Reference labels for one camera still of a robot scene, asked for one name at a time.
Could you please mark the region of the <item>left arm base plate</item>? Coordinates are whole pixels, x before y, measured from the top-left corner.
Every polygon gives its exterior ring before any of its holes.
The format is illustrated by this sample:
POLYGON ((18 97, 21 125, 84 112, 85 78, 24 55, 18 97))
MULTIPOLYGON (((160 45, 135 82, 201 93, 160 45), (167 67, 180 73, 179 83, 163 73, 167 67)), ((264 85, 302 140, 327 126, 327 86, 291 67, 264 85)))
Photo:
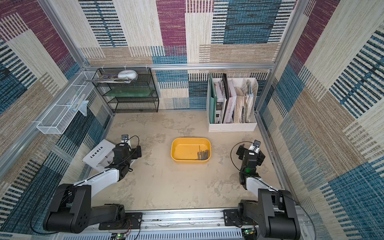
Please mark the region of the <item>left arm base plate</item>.
POLYGON ((142 216, 142 212, 125 213, 125 217, 122 220, 99 224, 99 230, 139 230, 141 228, 142 216))

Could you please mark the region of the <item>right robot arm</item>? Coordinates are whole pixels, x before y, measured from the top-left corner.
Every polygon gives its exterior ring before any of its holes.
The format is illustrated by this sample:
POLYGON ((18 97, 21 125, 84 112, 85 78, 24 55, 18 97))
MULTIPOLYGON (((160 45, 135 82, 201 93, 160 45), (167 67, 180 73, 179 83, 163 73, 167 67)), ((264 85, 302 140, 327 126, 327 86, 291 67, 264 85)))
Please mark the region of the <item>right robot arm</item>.
POLYGON ((254 141, 246 148, 241 142, 236 155, 242 161, 239 182, 245 190, 254 194, 258 200, 241 200, 238 204, 238 218, 241 222, 251 221, 259 227, 258 235, 264 238, 298 240, 301 228, 291 192, 276 190, 262 180, 257 173, 265 159, 260 150, 260 142, 254 141))

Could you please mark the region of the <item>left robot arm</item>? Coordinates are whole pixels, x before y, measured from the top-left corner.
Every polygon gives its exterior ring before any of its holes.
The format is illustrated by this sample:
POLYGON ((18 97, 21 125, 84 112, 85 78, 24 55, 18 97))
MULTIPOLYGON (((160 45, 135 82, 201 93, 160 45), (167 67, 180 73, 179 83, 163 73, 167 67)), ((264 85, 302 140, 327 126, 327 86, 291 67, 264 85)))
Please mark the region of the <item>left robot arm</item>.
POLYGON ((91 201, 101 190, 121 181, 133 169, 132 161, 142 157, 141 146, 132 148, 127 142, 113 148, 114 157, 104 171, 75 184, 57 187, 43 229, 50 232, 79 234, 88 226, 99 224, 100 230, 128 228, 131 217, 122 204, 92 207, 91 201))

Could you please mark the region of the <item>yellow plastic storage box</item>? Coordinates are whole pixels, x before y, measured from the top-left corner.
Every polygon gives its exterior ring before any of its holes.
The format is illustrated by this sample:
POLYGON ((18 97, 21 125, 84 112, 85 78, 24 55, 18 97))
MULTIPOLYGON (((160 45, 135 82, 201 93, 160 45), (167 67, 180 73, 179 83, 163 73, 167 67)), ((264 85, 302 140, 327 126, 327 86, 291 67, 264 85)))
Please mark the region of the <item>yellow plastic storage box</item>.
POLYGON ((212 156, 211 142, 206 138, 197 137, 182 137, 176 138, 172 142, 171 157, 176 163, 181 164, 203 164, 210 160, 199 161, 198 151, 199 146, 203 150, 209 149, 212 156))

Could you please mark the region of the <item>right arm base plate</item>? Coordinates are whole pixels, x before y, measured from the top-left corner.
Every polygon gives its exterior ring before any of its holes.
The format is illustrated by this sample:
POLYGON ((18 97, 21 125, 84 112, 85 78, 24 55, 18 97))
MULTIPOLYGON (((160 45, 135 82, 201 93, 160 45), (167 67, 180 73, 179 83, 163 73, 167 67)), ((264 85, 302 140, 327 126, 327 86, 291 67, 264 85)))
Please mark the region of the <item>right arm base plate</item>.
POLYGON ((251 218, 241 216, 237 209, 223 210, 223 215, 226 227, 242 228, 244 226, 253 226, 255 223, 251 218))

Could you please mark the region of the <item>steel nail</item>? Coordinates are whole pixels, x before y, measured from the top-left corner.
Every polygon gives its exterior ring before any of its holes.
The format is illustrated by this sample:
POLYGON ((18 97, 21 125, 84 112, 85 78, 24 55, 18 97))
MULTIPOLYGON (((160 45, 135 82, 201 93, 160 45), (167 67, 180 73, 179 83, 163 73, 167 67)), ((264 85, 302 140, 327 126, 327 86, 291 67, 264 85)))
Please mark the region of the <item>steel nail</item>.
POLYGON ((209 149, 207 150, 203 150, 200 146, 199 146, 199 151, 198 151, 198 160, 199 161, 205 161, 205 160, 208 160, 210 158, 210 155, 211 155, 211 152, 209 149))

